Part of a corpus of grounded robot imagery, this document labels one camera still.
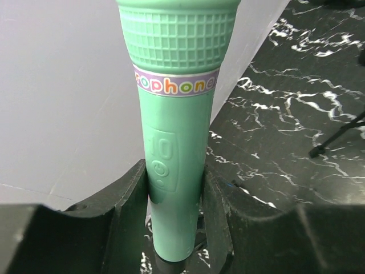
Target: green plastic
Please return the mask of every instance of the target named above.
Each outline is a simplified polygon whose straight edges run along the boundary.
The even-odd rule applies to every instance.
[[[160,74],[217,69],[240,0],[117,0],[133,63]],[[214,89],[168,97],[139,89],[153,243],[166,261],[192,253]]]

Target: power symbol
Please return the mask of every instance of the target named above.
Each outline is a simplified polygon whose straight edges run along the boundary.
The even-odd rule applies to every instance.
[[[154,160],[152,161],[151,166],[159,177],[166,177],[169,175],[169,169],[164,163]]]

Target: black marble surface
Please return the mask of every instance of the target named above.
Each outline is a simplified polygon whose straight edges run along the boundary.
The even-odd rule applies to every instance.
[[[365,108],[365,8],[292,0],[214,120],[207,162],[272,207],[365,203],[365,127],[308,152]],[[140,273],[159,274],[151,224]],[[185,273],[209,273],[208,251]]]

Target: white wall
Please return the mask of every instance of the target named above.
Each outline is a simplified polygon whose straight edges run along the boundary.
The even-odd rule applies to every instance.
[[[214,118],[288,0],[242,0]],[[0,0],[0,203],[65,209],[121,177],[143,144],[114,0]]]

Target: purple label band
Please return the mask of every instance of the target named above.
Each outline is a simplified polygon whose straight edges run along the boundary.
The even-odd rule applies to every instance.
[[[135,67],[137,85],[143,90],[161,96],[186,97],[207,93],[217,84],[219,68],[210,72],[172,75],[159,74]]]

